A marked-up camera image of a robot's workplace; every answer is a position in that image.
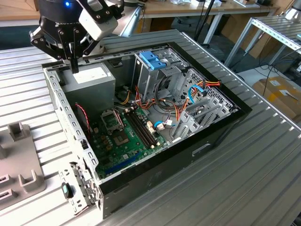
open computer tower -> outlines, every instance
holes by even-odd
[[[251,108],[177,44],[43,65],[77,160],[59,171],[74,214],[113,214],[213,149]]]

workbench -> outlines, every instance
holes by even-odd
[[[222,3],[220,7],[212,8],[209,15],[213,15],[214,19],[204,40],[204,43],[209,43],[219,24],[221,18],[225,14],[247,14],[247,13],[268,13],[268,16],[274,15],[278,7],[260,6],[259,8],[245,8],[232,0]],[[145,3],[144,19],[177,17],[177,16],[199,16],[202,12],[202,7],[195,7],[191,4],[175,5],[169,0],[164,2],[149,0]],[[4,26],[25,26],[38,25],[40,15],[38,12],[28,11],[24,9],[11,8],[0,6],[0,27]]]
[[[221,62],[177,30],[101,41],[108,52],[176,42],[252,112],[197,162],[123,207],[102,226],[290,225],[301,211],[301,129],[257,95]],[[58,169],[73,154],[56,117],[42,63],[53,59],[32,48],[0,51],[0,129],[29,124],[46,190],[0,211],[2,225],[96,225],[99,210],[78,217],[60,188]]]

slotted aluminum surface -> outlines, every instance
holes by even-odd
[[[175,41],[253,108],[224,142],[196,163],[114,213],[102,226],[290,225],[301,211],[301,130],[177,30],[102,41],[109,51]],[[96,207],[73,217],[57,170],[72,161],[36,48],[0,52],[0,129],[31,127],[45,191],[0,211],[1,225],[96,225]]]
[[[283,16],[264,16],[253,18],[252,24],[293,50],[301,48],[301,41],[297,39],[297,34],[301,34],[301,21],[294,23]]]

green motherboard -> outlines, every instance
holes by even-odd
[[[124,112],[116,112],[116,114],[119,115],[124,128],[116,129],[110,134],[106,126],[118,124],[113,114],[103,118],[97,116],[90,122],[93,132],[89,142],[99,160],[96,172],[100,178],[105,178],[167,145],[164,138],[155,132],[154,134],[148,133],[148,136],[152,136],[155,140],[155,145],[147,146],[145,133],[142,134],[137,130],[132,119],[128,118]],[[147,128],[146,124],[149,120],[142,109],[138,108],[132,114],[139,119],[141,126]]]

blue drive bracket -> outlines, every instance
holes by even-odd
[[[139,56],[152,70],[166,67],[166,64],[162,63],[159,58],[150,51],[142,52],[139,54]]]

